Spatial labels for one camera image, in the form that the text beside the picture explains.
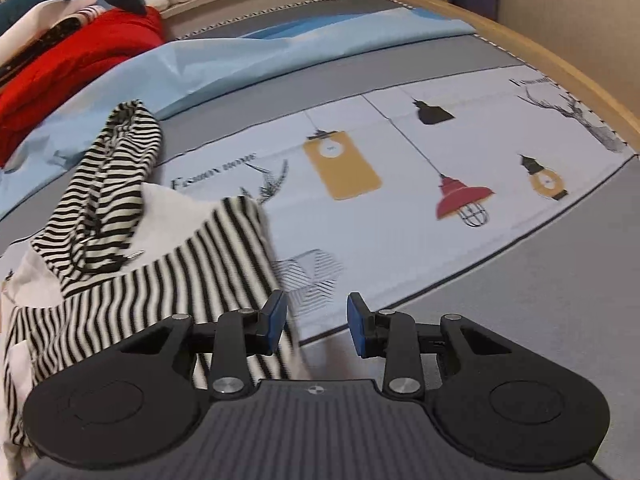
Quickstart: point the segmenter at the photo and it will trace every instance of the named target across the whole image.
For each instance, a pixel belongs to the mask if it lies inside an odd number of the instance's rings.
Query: black and white striped fabric
[[[160,127],[140,102],[118,106],[32,241],[64,297],[52,308],[18,306],[12,314],[5,355],[27,340],[34,384],[173,314],[214,321],[229,310],[261,308],[277,288],[260,206],[244,196],[216,203],[179,247],[126,272],[143,215],[142,183],[160,143]],[[294,362],[300,353],[288,324],[273,356],[248,358],[255,381],[290,378]],[[205,386],[209,365],[210,356],[198,356],[197,386]],[[10,441],[28,445],[7,359],[4,392]]]

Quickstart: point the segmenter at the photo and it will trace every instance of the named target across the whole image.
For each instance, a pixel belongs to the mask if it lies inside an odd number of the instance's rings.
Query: red blanket
[[[164,43],[162,18],[113,9],[44,53],[0,94],[0,168],[49,114],[114,66]]]

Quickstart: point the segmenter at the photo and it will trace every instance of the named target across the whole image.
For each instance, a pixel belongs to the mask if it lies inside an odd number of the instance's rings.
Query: stack of clothes
[[[165,43],[140,0],[0,4],[0,168],[48,115],[116,65]]]

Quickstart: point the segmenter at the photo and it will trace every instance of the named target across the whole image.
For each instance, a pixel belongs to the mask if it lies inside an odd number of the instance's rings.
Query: wall
[[[572,63],[640,116],[640,0],[501,0],[499,21]]]

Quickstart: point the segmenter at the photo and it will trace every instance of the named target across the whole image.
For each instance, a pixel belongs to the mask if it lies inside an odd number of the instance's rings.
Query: mattress
[[[304,2],[182,41],[268,38],[400,6]],[[381,361],[353,351],[352,290],[420,322],[457,312],[593,381],[612,420],[595,463],[637,477],[640,163],[544,74],[467,34],[273,77],[162,129],[155,183],[200,200],[242,192],[264,202],[315,378],[382,378]],[[0,222],[3,275],[69,177]],[[429,356],[424,370],[437,387]]]

